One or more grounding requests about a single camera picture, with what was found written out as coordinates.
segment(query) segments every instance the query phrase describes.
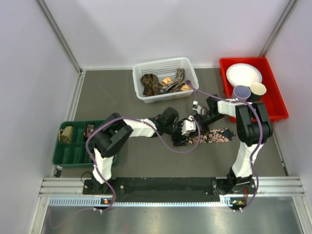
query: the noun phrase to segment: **purple cup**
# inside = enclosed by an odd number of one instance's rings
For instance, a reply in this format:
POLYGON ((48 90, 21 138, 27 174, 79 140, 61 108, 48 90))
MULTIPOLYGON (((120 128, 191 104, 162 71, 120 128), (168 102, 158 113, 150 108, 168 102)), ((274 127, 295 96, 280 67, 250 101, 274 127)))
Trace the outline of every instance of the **purple cup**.
POLYGON ((251 94, 252 93, 247 86, 238 85, 235 86, 233 89, 232 98, 233 99, 237 98, 239 101, 246 101, 251 94))

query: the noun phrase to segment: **cup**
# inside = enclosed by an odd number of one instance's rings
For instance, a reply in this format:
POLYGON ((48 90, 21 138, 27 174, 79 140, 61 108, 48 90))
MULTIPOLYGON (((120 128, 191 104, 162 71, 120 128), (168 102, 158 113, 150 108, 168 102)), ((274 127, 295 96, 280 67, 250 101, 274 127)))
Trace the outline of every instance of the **cup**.
POLYGON ((261 97, 267 92, 267 88, 261 83, 253 83, 250 86, 250 97, 247 99, 249 102, 259 101, 261 97))
POLYGON ((233 99, 238 99, 239 101, 246 101, 250 97, 250 89, 244 85, 235 86, 232 93, 233 99))

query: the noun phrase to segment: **black cup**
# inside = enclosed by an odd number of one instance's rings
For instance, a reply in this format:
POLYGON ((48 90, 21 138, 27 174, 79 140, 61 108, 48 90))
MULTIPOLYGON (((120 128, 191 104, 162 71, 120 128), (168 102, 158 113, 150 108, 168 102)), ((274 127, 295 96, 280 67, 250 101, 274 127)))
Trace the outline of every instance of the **black cup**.
POLYGON ((267 92, 267 88, 261 83, 253 83, 250 86, 251 95, 247 99, 249 102, 259 101, 261 97, 267 92))

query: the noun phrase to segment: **floral cloth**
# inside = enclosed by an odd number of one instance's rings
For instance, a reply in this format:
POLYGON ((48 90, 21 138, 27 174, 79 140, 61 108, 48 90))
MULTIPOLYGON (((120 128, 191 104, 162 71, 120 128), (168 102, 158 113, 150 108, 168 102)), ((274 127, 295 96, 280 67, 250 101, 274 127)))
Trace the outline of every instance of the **floral cloth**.
MULTIPOLYGON (((229 142, 234 139, 236 134, 228 128, 220 128, 209 130, 200 135, 199 143, 213 143, 213 142, 229 142)), ((189 138, 187 144, 196 144, 198 142, 198 135, 189 138)))

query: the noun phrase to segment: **white wall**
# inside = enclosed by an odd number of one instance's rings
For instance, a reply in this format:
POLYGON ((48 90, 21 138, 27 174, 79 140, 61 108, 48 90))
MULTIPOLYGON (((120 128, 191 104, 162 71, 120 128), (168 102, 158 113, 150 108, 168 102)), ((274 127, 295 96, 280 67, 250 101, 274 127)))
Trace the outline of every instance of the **white wall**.
POLYGON ((288 0, 45 0, 82 68, 258 56, 288 0))
POLYGON ((77 74, 34 0, 0 7, 0 229, 26 233, 77 74))
POLYGON ((267 58, 289 112, 275 124, 292 175, 300 176, 312 205, 312 1, 298 1, 267 58))

